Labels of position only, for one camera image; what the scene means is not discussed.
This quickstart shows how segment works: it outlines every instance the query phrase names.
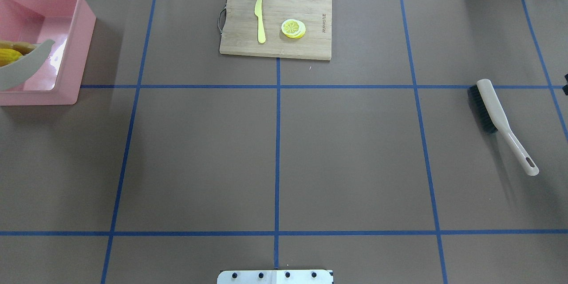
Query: yellow plastic knife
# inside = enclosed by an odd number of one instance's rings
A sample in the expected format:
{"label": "yellow plastic knife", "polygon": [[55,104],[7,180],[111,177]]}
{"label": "yellow plastic knife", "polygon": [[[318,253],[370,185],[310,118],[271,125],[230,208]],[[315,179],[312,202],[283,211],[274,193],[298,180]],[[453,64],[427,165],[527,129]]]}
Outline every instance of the yellow plastic knife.
{"label": "yellow plastic knife", "polygon": [[262,0],[256,0],[254,15],[258,17],[258,43],[265,43],[266,35],[264,35],[264,24],[262,23]]}

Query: black bristles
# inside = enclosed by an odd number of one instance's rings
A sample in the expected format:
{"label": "black bristles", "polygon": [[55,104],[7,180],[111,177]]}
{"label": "black bristles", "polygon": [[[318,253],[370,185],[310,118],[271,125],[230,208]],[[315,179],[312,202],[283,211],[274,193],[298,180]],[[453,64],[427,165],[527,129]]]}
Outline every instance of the black bristles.
{"label": "black bristles", "polygon": [[470,92],[470,98],[475,105],[475,109],[477,110],[477,116],[479,117],[481,127],[488,134],[494,134],[495,132],[497,132],[497,128],[493,124],[493,121],[491,121],[491,117],[489,116],[489,112],[487,112],[487,108],[485,108],[485,103],[483,102],[481,93],[479,93],[479,88],[477,88],[477,86],[472,86],[468,89],[468,91]]}

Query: blue tape line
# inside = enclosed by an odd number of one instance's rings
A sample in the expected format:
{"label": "blue tape line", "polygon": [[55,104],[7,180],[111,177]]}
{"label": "blue tape line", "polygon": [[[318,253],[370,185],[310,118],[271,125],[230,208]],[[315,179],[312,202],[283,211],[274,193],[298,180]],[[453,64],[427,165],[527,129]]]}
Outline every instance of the blue tape line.
{"label": "blue tape line", "polygon": [[274,231],[116,231],[114,236],[186,236],[186,237],[212,237],[212,236],[274,236]]}
{"label": "blue tape line", "polygon": [[432,213],[434,214],[434,226],[436,227],[436,238],[438,240],[438,253],[440,254],[440,266],[442,268],[442,280],[448,284],[446,273],[446,260],[444,258],[444,246],[442,236],[440,236],[440,222],[438,221],[438,206],[436,205],[436,195],[434,194],[434,183],[432,182],[432,171],[430,170],[430,157],[428,157],[428,146],[426,146],[426,133],[424,132],[424,122],[422,120],[422,108],[420,107],[420,97],[418,96],[418,86],[416,83],[416,72],[414,71],[414,59],[412,58],[412,47],[410,46],[410,35],[408,33],[408,22],[406,21],[406,10],[404,0],[400,0],[400,11],[404,25],[404,36],[406,37],[406,50],[408,51],[408,62],[410,63],[410,75],[414,85],[414,100],[416,101],[416,111],[418,113],[418,124],[420,125],[420,136],[422,138],[422,150],[424,151],[424,163],[426,174],[428,175],[428,187],[430,188],[430,201],[432,203]]}
{"label": "blue tape line", "polygon": [[[467,89],[473,84],[142,84],[143,89]],[[81,88],[137,88],[136,84],[82,84]],[[549,86],[495,85],[497,89],[548,89]]]}
{"label": "blue tape line", "polygon": [[436,235],[436,231],[280,231],[280,236],[392,236]]}
{"label": "blue tape line", "polygon": [[136,84],[81,84],[81,89],[135,89]]}
{"label": "blue tape line", "polygon": [[560,110],[560,106],[558,105],[558,100],[556,99],[556,94],[554,93],[554,86],[552,86],[552,81],[550,80],[550,75],[548,75],[548,70],[546,69],[546,64],[544,63],[544,57],[542,57],[542,52],[540,50],[540,45],[538,45],[538,40],[536,39],[536,34],[534,33],[534,29],[532,27],[531,17],[529,16],[529,11],[527,9],[527,3],[525,0],[521,0],[523,4],[523,10],[525,12],[525,17],[527,18],[527,25],[529,30],[531,31],[531,36],[534,42],[534,47],[536,48],[536,52],[538,54],[538,59],[540,60],[540,65],[542,66],[542,71],[544,72],[544,76],[546,78],[546,82],[548,83],[548,89],[550,90],[550,94],[552,96],[552,101],[554,101],[554,107],[556,108],[556,113],[558,113],[558,118],[560,119],[560,125],[562,126],[562,130],[564,131],[564,136],[568,141],[568,130],[566,129],[566,123],[564,122],[564,116],[562,116],[562,111]]}
{"label": "blue tape line", "polygon": [[109,236],[110,232],[89,231],[0,231],[0,236]]}
{"label": "blue tape line", "polygon": [[142,84],[144,89],[276,89],[270,84]]}
{"label": "blue tape line", "polygon": [[216,237],[216,236],[409,236],[409,235],[545,235],[568,234],[568,229],[449,229],[397,231],[0,231],[0,236],[140,236],[140,237]]}
{"label": "blue tape line", "polygon": [[111,234],[110,236],[108,236],[107,250],[105,253],[105,263],[103,264],[103,272],[101,275],[101,284],[105,284],[106,282],[106,274],[108,272],[108,262],[110,261],[110,251],[112,249],[112,240],[113,236]]}
{"label": "blue tape line", "polygon": [[134,94],[134,102],[132,104],[132,113],[130,114],[130,124],[128,125],[128,134],[126,135],[126,146],[124,147],[124,156],[122,157],[122,167],[120,168],[120,178],[118,188],[116,190],[116,198],[114,201],[114,209],[112,211],[112,221],[110,225],[110,236],[108,236],[107,252],[105,255],[105,263],[101,275],[101,284],[105,284],[106,274],[108,270],[108,262],[112,250],[112,238],[116,228],[116,217],[118,216],[118,208],[120,205],[120,196],[122,195],[122,185],[124,183],[124,173],[126,172],[126,163],[128,162],[128,153],[130,151],[130,142],[132,141],[132,130],[134,128],[134,119],[136,118],[136,109],[138,107],[138,98],[140,96],[140,86],[142,84],[142,76],[144,75],[144,64],[146,63],[146,52],[148,51],[148,42],[150,41],[150,31],[152,30],[152,20],[154,19],[154,9],[156,0],[152,0],[150,8],[150,17],[148,17],[148,27],[146,28],[146,39],[144,40],[144,49],[142,50],[142,59],[140,61],[140,71],[138,72],[138,82],[136,84],[136,93]]}
{"label": "blue tape line", "polygon": [[464,229],[440,231],[442,235],[568,234],[568,229]]}
{"label": "blue tape line", "polygon": [[339,84],[307,84],[294,85],[285,84],[280,86],[282,89],[412,89],[412,85],[385,85],[385,84],[361,84],[361,85],[339,85]]}
{"label": "blue tape line", "polygon": [[[274,231],[280,230],[280,110],[281,94],[280,89],[280,58],[276,58],[276,154],[274,172]],[[274,268],[278,268],[278,234],[274,235]]]}

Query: cleaning brush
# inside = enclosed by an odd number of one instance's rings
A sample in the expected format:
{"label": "cleaning brush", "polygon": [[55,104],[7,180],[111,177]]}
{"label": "cleaning brush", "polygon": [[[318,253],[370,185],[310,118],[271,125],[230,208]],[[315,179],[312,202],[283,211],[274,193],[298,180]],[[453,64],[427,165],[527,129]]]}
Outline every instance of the cleaning brush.
{"label": "cleaning brush", "polygon": [[477,85],[469,88],[469,92],[477,109],[477,115],[483,130],[488,134],[494,134],[499,131],[505,138],[505,141],[507,141],[507,144],[509,144],[509,147],[511,147],[525,173],[531,176],[537,175],[538,167],[534,164],[525,148],[523,148],[521,142],[513,134],[491,81],[481,79],[477,81]]}

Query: lemon slice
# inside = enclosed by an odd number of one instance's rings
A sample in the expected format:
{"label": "lemon slice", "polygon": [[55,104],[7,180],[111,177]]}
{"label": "lemon slice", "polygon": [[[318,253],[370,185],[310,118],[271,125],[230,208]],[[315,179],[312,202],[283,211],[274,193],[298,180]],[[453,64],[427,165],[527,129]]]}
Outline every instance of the lemon slice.
{"label": "lemon slice", "polygon": [[300,31],[300,23],[301,21],[288,19],[282,23],[280,28],[282,29],[282,33],[284,33],[287,37],[293,37],[298,35],[298,31]]}
{"label": "lemon slice", "polygon": [[282,33],[288,38],[300,39],[306,34],[306,25],[296,19],[288,19],[282,23]]}
{"label": "lemon slice", "polygon": [[303,37],[306,34],[306,25],[304,23],[302,23],[302,21],[300,21],[300,30],[298,30],[298,34],[294,35],[290,38],[292,39],[300,39],[301,37]]}

